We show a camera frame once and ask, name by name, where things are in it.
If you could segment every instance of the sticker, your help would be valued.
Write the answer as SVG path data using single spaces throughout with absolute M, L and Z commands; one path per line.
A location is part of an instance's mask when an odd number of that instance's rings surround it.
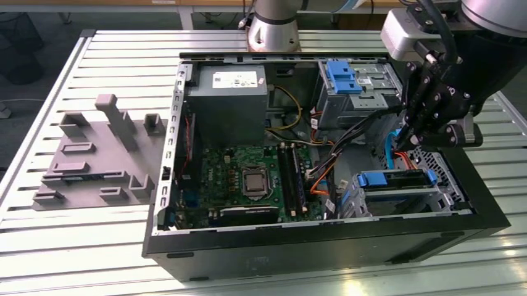
M 346 180 L 340 180 L 339 189 L 344 189 L 344 188 L 347 188 L 347 181 Z
M 330 210 L 330 212 L 335 213 L 335 204 L 330 199 L 326 200 L 326 208 Z
M 314 130 L 319 129 L 319 121 L 315 118 L 311 119 L 311 128 Z
M 256 88 L 256 71 L 216 72 L 212 75 L 212 88 Z
M 359 82 L 359 84 L 371 84 L 371 79 L 370 78 L 356 78 L 356 82 Z

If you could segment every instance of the floor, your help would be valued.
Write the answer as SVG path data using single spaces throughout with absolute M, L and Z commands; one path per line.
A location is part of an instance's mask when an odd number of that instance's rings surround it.
M 36 54 L 46 69 L 44 77 L 26 86 L 15 86 L 0 77 L 0 101 L 12 99 L 47 98 L 58 75 L 64 66 L 70 52 L 79 39 L 83 29 L 99 30 L 180 30 L 179 17 L 174 14 L 74 14 L 72 23 L 64 25 L 58 14 L 31 14 L 38 31 L 46 42 L 46 47 Z M 242 14 L 222 14 L 207 21 L 202 14 L 194 15 L 196 30 L 236 29 Z M 328 15 L 300 15 L 299 28 L 303 30 L 331 30 L 334 25 Z M 505 88 L 505 94 L 514 103 L 521 113 L 527 115 L 527 69 Z M 10 166 L 27 131 L 34 123 L 42 102 L 11 101 L 6 105 L 14 115 L 7 120 L 0 120 L 0 179 L 3 168 Z

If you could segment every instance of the red wire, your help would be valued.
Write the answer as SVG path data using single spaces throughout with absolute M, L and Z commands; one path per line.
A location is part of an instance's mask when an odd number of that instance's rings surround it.
M 395 152 L 394 154 L 400 156 L 400 158 L 403 159 L 403 162 L 404 162 L 404 166 L 408 170 L 411 168 L 411 166 L 410 166 L 410 159 L 406 158 L 406 154 L 400 153 L 400 152 Z
M 186 131 L 186 138 L 187 138 L 187 159 L 184 160 L 184 164 L 183 164 L 182 171 L 180 171 L 180 176 L 178 177 L 178 179 L 182 178 L 184 169 L 186 169 L 186 167 L 187 167 L 187 165 L 188 165 L 188 162 L 191 161 L 191 124 L 190 124 L 190 122 L 188 122 L 188 118 L 187 118 L 187 117 L 184 118 L 184 121 L 186 121 L 186 125 L 187 125 L 187 131 Z

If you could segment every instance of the desk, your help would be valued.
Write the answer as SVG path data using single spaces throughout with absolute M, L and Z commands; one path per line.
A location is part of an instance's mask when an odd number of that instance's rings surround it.
M 64 135 L 64 112 L 91 120 L 96 95 L 115 93 L 132 119 L 147 113 L 168 118 L 179 53 L 246 51 L 244 38 L 239 31 L 99 31 L 79 40 L 0 183 L 0 294 L 523 295 L 527 124 L 501 92 L 474 119 L 486 142 L 467 151 L 513 226 L 415 265 L 180 283 L 142 258 L 147 205 L 31 209 Z M 312 52 L 384 48 L 372 31 L 300 31 L 300 44 Z
M 11 12 L 172 12 L 180 15 L 183 30 L 194 30 L 195 12 L 242 12 L 242 0 L 0 0 L 0 11 Z M 400 7 L 399 0 L 375 0 L 375 14 Z M 346 14 L 368 14 L 367 1 Z

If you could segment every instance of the ram slot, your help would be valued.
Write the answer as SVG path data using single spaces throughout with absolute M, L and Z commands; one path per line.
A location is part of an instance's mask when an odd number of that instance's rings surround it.
M 304 193 L 304 180 L 303 180 L 303 173 L 300 171 L 300 158 L 298 157 L 298 152 L 295 148 L 295 144 L 291 145 L 290 150 L 292 159 L 294 159 L 294 179 L 295 179 L 295 186 L 296 186 L 296 195 L 295 195 L 295 202 L 296 202 L 296 210 L 300 213 L 307 212 L 307 204 L 306 204 L 306 193 Z
M 286 213 L 290 216 L 296 216 L 296 184 L 294 182 L 292 175 L 292 158 L 290 157 L 290 147 L 282 143 L 278 146 L 278 154 L 279 154 L 279 168 L 280 168 L 280 183 L 282 183 L 282 193 L 283 193 L 283 201 L 286 206 Z

